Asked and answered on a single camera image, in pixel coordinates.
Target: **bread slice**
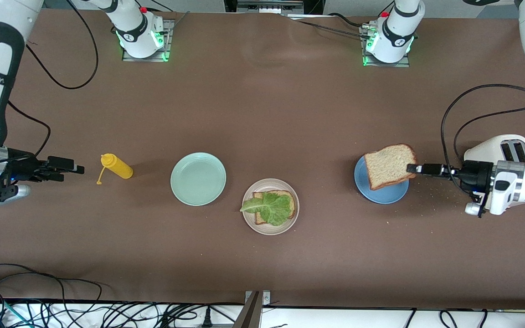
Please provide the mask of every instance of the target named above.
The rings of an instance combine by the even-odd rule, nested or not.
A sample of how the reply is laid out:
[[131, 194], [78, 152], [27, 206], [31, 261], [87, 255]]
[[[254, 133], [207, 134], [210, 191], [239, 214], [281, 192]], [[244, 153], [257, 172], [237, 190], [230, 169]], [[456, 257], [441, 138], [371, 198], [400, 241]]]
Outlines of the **bread slice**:
[[417, 155], [406, 143], [369, 152], [364, 155], [364, 159], [372, 190], [396, 185], [416, 176], [407, 172], [407, 164], [416, 164]]
[[[295, 205], [295, 198], [293, 197], [293, 195], [289, 192], [289, 191], [285, 191], [285, 190], [271, 190], [271, 191], [267, 191], [267, 193], [274, 193], [276, 195], [279, 195], [279, 196], [282, 196], [282, 195], [287, 195], [289, 196], [289, 207], [291, 209], [291, 212], [289, 214], [289, 218], [292, 219], [294, 218], [295, 216], [295, 212], [297, 211], [297, 207]], [[261, 199], [263, 197], [263, 193], [260, 192], [260, 193], [252, 193], [252, 195], [254, 195], [254, 198], [256, 199]], [[261, 214], [259, 212], [256, 212], [254, 214], [254, 223], [257, 224], [257, 225], [261, 225], [261, 224], [265, 224], [266, 221], [263, 220], [263, 218], [261, 217]]]

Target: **mustard bottle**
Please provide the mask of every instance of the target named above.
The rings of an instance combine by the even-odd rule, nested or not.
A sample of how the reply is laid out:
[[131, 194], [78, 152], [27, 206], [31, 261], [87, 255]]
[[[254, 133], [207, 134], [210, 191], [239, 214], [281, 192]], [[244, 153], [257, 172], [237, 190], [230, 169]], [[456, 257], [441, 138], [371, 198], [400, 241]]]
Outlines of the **mustard bottle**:
[[131, 166], [128, 166], [125, 162], [123, 162], [114, 154], [101, 155], [100, 163], [103, 165], [103, 170], [100, 171], [100, 175], [98, 176], [98, 181], [96, 181], [96, 184], [103, 184], [102, 182], [100, 182], [100, 177], [103, 176], [104, 169], [109, 169], [113, 171], [116, 175], [122, 177], [123, 179], [129, 179], [133, 176], [133, 169], [131, 168]]

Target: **metal bracket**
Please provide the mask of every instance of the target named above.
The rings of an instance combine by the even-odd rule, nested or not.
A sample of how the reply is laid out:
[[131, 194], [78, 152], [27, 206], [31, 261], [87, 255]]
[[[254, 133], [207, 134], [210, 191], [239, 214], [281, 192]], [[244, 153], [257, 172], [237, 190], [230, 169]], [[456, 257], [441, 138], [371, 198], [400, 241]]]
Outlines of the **metal bracket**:
[[232, 328], [260, 328], [263, 301], [262, 291], [251, 291]]
[[155, 54], [147, 58], [135, 58], [123, 49], [123, 61], [125, 62], [169, 62], [169, 53], [171, 52], [171, 40], [173, 39], [174, 19], [163, 19], [163, 35], [157, 36], [158, 41], [163, 40], [163, 46], [155, 51]]
[[[246, 291], [244, 302], [248, 301], [248, 297], [250, 297], [250, 294], [252, 294], [252, 291]], [[269, 305], [271, 303], [271, 291], [262, 291], [262, 304], [263, 305]]]

